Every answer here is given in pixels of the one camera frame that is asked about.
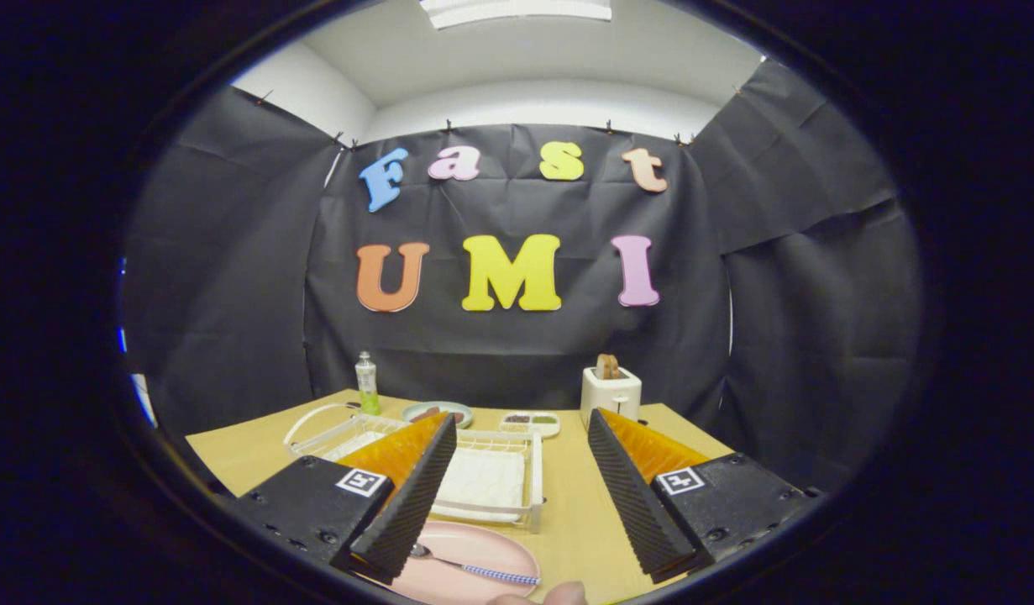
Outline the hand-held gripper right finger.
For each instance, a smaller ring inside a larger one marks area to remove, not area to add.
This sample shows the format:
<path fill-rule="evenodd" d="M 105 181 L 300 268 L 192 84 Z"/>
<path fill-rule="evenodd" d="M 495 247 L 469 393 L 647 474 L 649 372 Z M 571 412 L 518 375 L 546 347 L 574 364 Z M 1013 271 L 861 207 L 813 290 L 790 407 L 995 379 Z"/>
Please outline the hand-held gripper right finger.
<path fill-rule="evenodd" d="M 742 552 L 815 506 L 743 453 L 716 459 L 607 409 L 587 423 L 590 451 L 641 571 L 653 583 Z"/>

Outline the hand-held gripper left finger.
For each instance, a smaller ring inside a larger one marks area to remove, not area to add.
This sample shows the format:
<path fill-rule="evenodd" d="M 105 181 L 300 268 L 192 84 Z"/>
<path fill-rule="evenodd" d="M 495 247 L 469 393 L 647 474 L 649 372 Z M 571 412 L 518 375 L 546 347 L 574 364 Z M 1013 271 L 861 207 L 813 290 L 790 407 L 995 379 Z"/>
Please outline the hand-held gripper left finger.
<path fill-rule="evenodd" d="M 303 455 L 233 501 L 282 549 L 390 585 L 402 573 L 458 444 L 451 413 L 336 462 Z"/>

